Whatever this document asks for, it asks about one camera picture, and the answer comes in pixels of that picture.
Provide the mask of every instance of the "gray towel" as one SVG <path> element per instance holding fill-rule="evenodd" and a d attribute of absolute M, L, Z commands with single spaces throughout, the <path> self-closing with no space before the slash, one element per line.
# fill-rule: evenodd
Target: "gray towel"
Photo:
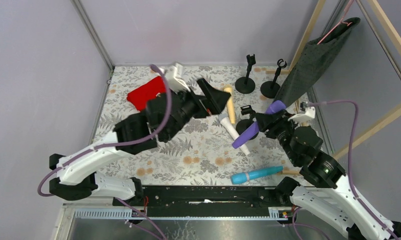
<path fill-rule="evenodd" d="M 352 22 L 352 24 L 349 26 L 343 23 L 340 24 L 319 45 L 317 43 L 324 36 L 307 42 L 299 61 L 281 85 L 274 101 L 280 100 L 286 106 L 290 106 L 306 93 L 332 64 L 351 34 L 352 29 L 360 21 L 358 17 L 345 20 L 345 22 Z"/>

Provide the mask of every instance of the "light blue cylinder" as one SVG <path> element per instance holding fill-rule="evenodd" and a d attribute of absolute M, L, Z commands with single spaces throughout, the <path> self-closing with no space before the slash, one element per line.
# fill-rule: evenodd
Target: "light blue cylinder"
<path fill-rule="evenodd" d="M 283 171 L 283 166 L 271 166 L 249 172 L 241 172 L 230 177 L 232 184 L 242 184 L 246 181 L 273 175 Z"/>

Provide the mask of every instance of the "floor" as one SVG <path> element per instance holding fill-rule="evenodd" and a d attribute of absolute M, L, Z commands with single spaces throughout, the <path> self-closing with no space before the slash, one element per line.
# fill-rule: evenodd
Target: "floor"
<path fill-rule="evenodd" d="M 273 79 L 274 74 L 266 73 L 270 67 L 254 67 L 250 77 L 256 82 L 255 91 L 250 94 L 233 92 L 233 102 L 238 122 L 248 118 L 240 114 L 240 107 L 251 105 L 257 112 L 264 112 L 272 103 L 261 95 L 260 86 Z M 201 94 L 196 84 L 198 78 L 205 78 L 215 88 L 234 82 L 246 74 L 245 66 L 186 66 L 183 78 Z M 147 83 L 156 75 L 147 66 L 118 66 L 115 68 L 107 97 L 100 115 L 95 141 L 110 131 L 114 125 L 128 115 L 137 113 L 136 108 L 127 101 L 127 94 Z M 279 76 L 277 82 L 283 83 L 287 75 Z M 300 101 L 307 101 L 304 94 Z M 296 113 L 296 103 L 287 108 Z M 248 141 L 251 152 L 245 156 L 233 149 L 233 139 L 217 120 L 216 116 L 206 119 L 192 119 L 170 142 L 158 143 L 158 147 L 141 152 L 131 158 L 123 158 L 99 171 L 119 178 L 137 177 L 144 185 L 232 185 L 230 176 L 264 167 L 284 166 L 286 170 L 299 170 L 291 165 L 289 159 L 276 140 L 259 134 Z M 284 175 L 272 175 L 245 182 L 248 186 L 276 186 Z M 291 176 L 301 184 L 310 186 L 302 176 Z"/>

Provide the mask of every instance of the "white tube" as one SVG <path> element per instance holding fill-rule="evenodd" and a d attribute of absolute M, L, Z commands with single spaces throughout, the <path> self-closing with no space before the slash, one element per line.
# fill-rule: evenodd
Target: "white tube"
<path fill-rule="evenodd" d="M 230 134 L 230 136 L 233 138 L 233 140 L 236 140 L 239 137 L 239 133 L 236 131 L 236 129 L 233 127 L 233 125 L 230 123 L 230 119 L 228 116 L 226 116 L 225 118 L 223 118 L 220 121 L 221 125 L 224 126 L 225 129 L 227 129 L 227 132 Z M 251 152 L 249 151 L 248 147 L 246 146 L 246 144 L 243 144 L 242 146 L 240 146 L 240 150 L 247 156 L 249 154 L 251 154 Z"/>

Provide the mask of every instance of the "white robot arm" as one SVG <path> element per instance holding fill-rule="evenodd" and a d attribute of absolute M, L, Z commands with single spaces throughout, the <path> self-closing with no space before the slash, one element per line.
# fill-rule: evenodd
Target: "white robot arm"
<path fill-rule="evenodd" d="M 126 144 L 146 137 L 158 128 L 165 115 L 165 94 L 159 94 L 148 101 L 144 110 L 117 123 L 102 139 L 86 148 L 69 156 L 51 155 L 49 167 L 56 171 L 56 178 L 50 180 L 49 192 L 68 201 L 88 196 L 108 196 L 122 200 L 142 197 L 142 183 L 139 179 L 119 179 L 96 171 L 118 159 L 131 158 L 132 155 L 156 148 L 157 140 L 171 140 L 191 118 L 220 114 L 230 98 L 230 93 L 213 88 L 204 78 L 196 81 L 204 95 L 195 94 L 182 80 L 182 72 L 183 66 L 179 63 L 174 63 L 165 71 L 172 106 L 169 119 L 157 139 Z"/>
<path fill-rule="evenodd" d="M 276 188 L 280 200 L 308 210 L 350 240 L 391 239 L 387 229 L 382 228 L 360 204 L 361 199 L 391 232 L 400 237 L 401 223 L 380 214 L 356 188 L 358 197 L 355 197 L 345 170 L 334 158 L 320 150 L 323 140 L 311 127 L 297 125 L 315 117 L 314 107 L 302 108 L 305 113 L 295 115 L 284 110 L 273 115 L 257 113 L 258 128 L 267 137 L 277 138 L 292 164 L 301 167 L 300 174 L 305 180 L 326 193 L 337 206 L 317 197 L 290 177 L 285 177 Z"/>

